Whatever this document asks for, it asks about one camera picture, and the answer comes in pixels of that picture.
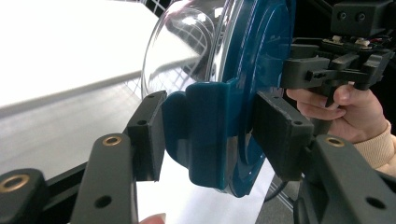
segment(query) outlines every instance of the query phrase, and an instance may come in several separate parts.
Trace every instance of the hand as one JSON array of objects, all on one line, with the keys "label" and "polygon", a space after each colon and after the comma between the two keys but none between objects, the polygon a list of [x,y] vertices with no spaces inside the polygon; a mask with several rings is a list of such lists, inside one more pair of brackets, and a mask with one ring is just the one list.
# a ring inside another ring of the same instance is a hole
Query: hand
[{"label": "hand", "polygon": [[325,107],[327,97],[311,91],[287,90],[287,95],[297,101],[297,108],[304,116],[333,120],[329,134],[351,143],[374,138],[387,128],[382,106],[370,90],[341,86],[334,93],[334,104],[329,107]]},{"label": "hand", "polygon": [[140,224],[165,224],[165,213],[147,217]]}]

